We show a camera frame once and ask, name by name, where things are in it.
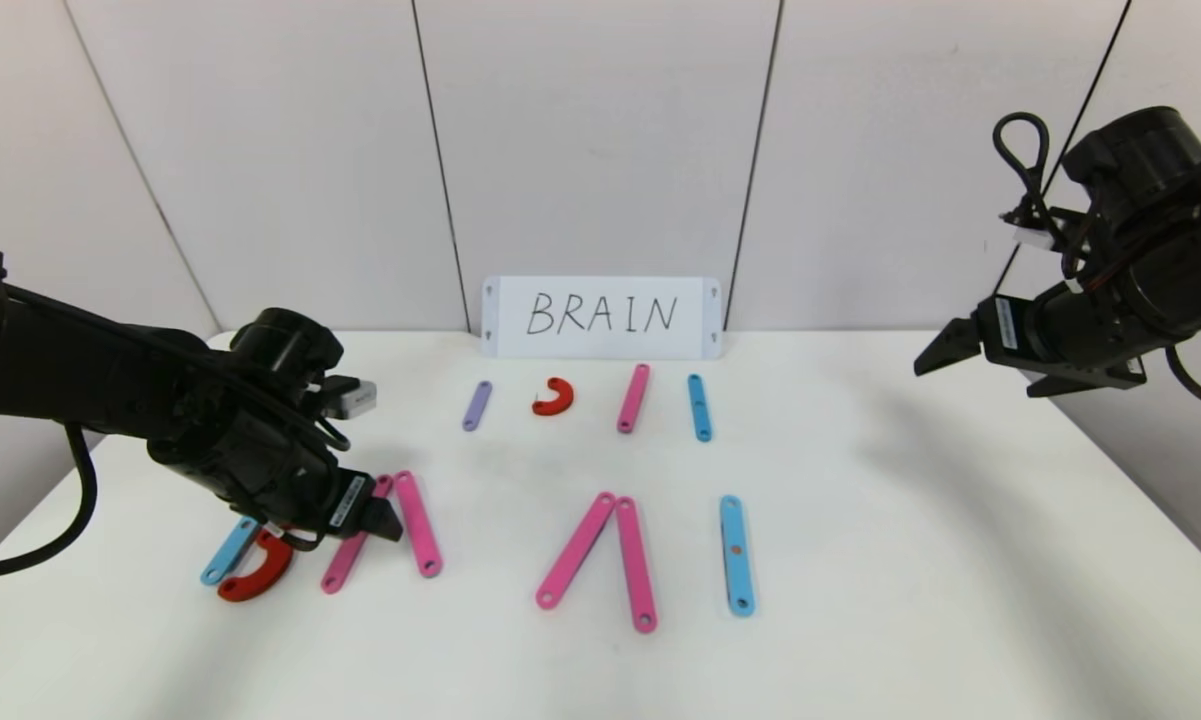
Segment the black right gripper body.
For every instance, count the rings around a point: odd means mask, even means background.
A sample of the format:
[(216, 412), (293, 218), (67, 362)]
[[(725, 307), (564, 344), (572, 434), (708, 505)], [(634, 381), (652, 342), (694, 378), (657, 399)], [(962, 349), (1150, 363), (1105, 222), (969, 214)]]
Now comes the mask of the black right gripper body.
[(1103, 305), (1091, 293), (1058, 283), (1035, 299), (993, 295), (975, 310), (982, 354), (988, 364), (1042, 376), (1062, 376), (1113, 386), (1111, 370), (1094, 359), (1109, 340)]

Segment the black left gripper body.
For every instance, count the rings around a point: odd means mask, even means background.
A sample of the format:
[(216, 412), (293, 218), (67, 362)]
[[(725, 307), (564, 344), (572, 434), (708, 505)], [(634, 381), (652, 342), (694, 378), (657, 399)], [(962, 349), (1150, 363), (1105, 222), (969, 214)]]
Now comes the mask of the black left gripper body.
[(372, 490), (368, 474), (343, 466), (335, 450), (349, 439), (317, 412), (297, 428), (245, 406), (231, 409), (231, 509), (262, 524), (347, 538), (352, 516)]

